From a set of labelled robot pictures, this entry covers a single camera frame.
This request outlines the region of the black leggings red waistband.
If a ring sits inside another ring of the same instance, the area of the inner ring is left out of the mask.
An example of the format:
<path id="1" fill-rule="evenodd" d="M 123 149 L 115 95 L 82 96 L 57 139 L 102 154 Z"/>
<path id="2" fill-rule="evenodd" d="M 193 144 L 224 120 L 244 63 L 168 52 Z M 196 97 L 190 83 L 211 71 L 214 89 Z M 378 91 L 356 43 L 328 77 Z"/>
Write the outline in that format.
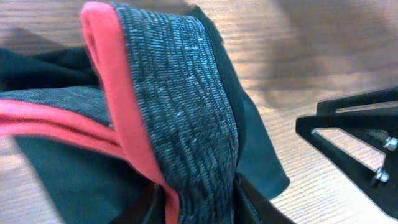
<path id="1" fill-rule="evenodd" d="M 109 223 L 150 184 L 165 223 L 235 223 L 234 177 L 269 200 L 288 184 L 223 41 L 186 14 L 88 2 L 85 48 L 1 50 L 1 134 L 66 223 Z"/>

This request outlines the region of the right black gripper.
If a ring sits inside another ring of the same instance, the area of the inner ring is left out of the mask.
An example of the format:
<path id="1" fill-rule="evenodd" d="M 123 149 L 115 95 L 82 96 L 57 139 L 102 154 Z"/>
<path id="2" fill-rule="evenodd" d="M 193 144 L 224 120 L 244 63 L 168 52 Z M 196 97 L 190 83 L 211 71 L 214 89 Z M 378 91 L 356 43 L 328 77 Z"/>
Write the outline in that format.
<path id="1" fill-rule="evenodd" d="M 392 101 L 397 87 L 321 101 L 318 116 L 299 117 L 295 130 L 369 198 L 385 199 L 385 212 L 397 218 L 397 116 L 331 115 L 340 108 Z"/>

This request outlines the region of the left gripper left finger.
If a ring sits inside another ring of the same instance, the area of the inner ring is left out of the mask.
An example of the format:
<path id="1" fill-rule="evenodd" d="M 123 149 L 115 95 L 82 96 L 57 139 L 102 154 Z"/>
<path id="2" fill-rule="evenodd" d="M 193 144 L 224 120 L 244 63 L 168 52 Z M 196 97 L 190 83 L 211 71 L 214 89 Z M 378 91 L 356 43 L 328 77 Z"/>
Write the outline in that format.
<path id="1" fill-rule="evenodd" d="M 150 184 L 125 211 L 109 224 L 165 224 L 165 195 L 158 184 Z"/>

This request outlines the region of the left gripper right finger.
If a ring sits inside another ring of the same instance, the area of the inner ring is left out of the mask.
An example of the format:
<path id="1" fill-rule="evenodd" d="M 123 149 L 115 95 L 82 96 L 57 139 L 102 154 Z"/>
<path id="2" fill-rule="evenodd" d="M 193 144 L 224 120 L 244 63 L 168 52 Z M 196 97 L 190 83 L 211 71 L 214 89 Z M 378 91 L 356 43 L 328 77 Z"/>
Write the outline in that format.
<path id="1" fill-rule="evenodd" d="M 241 173 L 234 177 L 236 224 L 295 224 L 261 194 Z"/>

